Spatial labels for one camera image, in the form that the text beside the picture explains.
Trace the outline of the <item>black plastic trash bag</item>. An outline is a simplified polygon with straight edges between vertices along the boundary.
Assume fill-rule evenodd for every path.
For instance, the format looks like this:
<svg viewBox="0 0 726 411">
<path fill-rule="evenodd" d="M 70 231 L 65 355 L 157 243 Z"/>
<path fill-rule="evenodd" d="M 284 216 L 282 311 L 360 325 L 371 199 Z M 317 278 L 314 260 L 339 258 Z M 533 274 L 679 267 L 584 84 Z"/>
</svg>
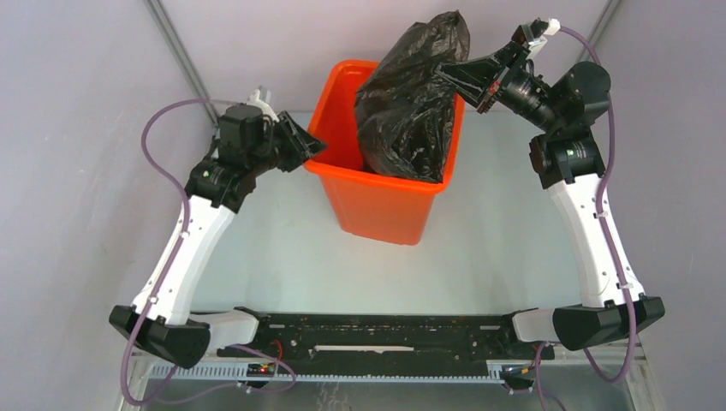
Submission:
<svg viewBox="0 0 726 411">
<path fill-rule="evenodd" d="M 449 155 L 456 93 L 435 73 L 467 60 L 470 33 L 457 10 L 415 22 L 355 94 L 357 141 L 381 176 L 439 183 Z"/>
</svg>

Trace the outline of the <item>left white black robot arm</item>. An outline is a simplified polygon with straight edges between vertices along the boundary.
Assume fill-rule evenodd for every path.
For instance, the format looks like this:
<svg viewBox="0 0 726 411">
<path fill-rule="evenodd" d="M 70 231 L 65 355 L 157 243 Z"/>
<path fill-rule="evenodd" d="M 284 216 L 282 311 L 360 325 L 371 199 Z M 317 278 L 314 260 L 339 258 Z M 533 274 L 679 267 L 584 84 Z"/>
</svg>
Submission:
<svg viewBox="0 0 726 411">
<path fill-rule="evenodd" d="M 270 332 L 242 309 L 191 313 L 193 293 L 211 252 L 269 170 L 290 172 L 326 148 L 288 112 L 265 102 L 230 106 L 219 119 L 217 156 L 206 157 L 181 186 L 176 228 L 145 287 L 109 322 L 134 347 L 189 369 L 210 351 L 238 344 L 250 356 L 271 345 Z"/>
</svg>

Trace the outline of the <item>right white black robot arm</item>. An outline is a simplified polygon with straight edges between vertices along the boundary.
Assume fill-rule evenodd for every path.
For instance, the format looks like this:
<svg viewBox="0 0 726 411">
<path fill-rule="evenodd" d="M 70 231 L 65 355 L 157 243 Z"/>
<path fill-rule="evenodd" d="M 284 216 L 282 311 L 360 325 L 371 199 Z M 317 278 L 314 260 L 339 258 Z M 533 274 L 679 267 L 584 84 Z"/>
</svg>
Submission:
<svg viewBox="0 0 726 411">
<path fill-rule="evenodd" d="M 576 63 L 554 84 L 533 71 L 533 57 L 558 31 L 555 20 L 536 20 L 486 57 L 436 68 L 477 112 L 499 103 L 539 129 L 529 158 L 574 247 L 580 302 L 510 314 L 497 336 L 510 358 L 533 342 L 575 351 L 635 337 L 665 314 L 661 298 L 645 292 L 628 263 L 607 196 L 610 164 L 592 134 L 611 110 L 609 73 L 596 59 Z"/>
</svg>

